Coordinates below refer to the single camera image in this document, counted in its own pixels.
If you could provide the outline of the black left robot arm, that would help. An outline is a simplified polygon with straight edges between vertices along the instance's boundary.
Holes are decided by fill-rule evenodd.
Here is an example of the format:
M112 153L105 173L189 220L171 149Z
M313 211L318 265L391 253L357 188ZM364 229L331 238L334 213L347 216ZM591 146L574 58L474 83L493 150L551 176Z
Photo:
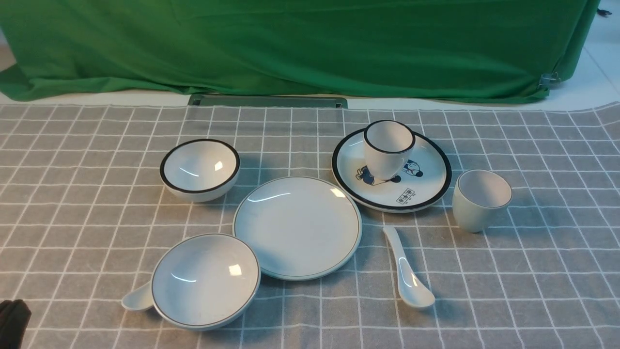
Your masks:
M31 310L23 300L0 303L0 348L19 349L31 318Z

